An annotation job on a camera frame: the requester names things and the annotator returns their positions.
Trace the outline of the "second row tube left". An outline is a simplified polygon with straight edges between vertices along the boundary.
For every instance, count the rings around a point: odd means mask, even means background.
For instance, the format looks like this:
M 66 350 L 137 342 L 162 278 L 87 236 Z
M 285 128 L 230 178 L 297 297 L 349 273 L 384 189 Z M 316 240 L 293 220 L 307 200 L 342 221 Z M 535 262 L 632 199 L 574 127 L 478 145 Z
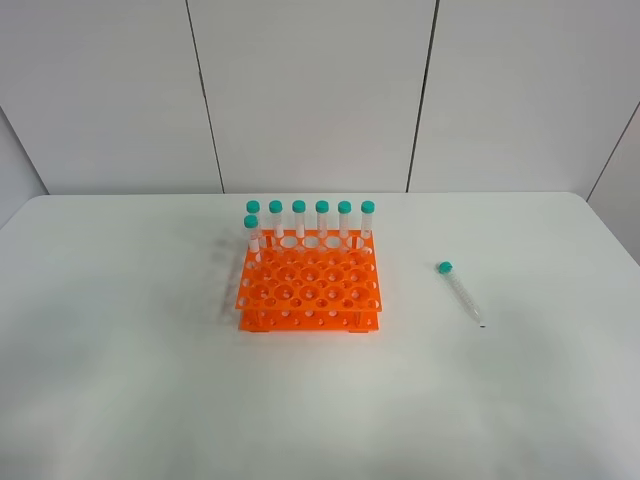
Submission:
M 243 223 L 248 235 L 248 250 L 257 260 L 260 260 L 262 234 L 259 220 L 256 215 L 248 214 L 244 217 Z

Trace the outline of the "back row tube far left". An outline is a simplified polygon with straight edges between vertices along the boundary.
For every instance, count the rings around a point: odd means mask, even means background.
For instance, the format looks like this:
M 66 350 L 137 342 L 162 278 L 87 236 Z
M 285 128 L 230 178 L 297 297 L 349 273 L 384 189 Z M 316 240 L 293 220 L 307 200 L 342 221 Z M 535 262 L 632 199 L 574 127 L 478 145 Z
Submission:
M 258 200 L 249 200 L 246 203 L 246 212 L 249 215 L 253 215 L 256 217 L 257 226 L 256 229 L 259 234 L 262 234 L 262 224 L 261 224 L 261 205 Z

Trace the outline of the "orange test tube rack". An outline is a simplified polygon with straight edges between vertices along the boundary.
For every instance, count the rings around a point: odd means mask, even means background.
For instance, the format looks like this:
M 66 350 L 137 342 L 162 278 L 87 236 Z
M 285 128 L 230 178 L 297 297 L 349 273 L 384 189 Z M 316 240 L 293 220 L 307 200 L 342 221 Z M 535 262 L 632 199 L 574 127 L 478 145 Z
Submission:
M 247 332 L 377 331 L 383 306 L 374 238 L 308 230 L 300 239 L 293 229 L 278 238 L 265 229 L 260 250 L 246 252 L 235 308 Z

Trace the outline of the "teal cap test tube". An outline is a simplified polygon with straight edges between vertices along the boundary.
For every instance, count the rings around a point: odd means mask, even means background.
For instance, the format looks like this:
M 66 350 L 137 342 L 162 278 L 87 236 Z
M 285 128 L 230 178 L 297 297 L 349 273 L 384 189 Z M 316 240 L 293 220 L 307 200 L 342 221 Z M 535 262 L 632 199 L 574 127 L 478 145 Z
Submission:
M 449 261 L 443 261 L 437 265 L 436 269 L 438 274 L 448 284 L 449 288 L 451 289 L 467 315 L 481 328 L 484 328 L 485 323 L 482 319 L 479 306 L 474 300 L 473 296 L 462 283 L 457 271 L 454 269 L 453 264 Z

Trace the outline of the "back row tube far right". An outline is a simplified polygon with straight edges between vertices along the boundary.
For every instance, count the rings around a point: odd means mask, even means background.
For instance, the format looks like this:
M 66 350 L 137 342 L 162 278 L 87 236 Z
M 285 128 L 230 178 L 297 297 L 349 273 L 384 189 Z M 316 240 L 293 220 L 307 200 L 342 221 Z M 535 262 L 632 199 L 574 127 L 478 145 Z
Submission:
M 375 203 L 373 201 L 365 200 L 361 203 L 361 237 L 363 239 L 371 237 L 374 212 Z

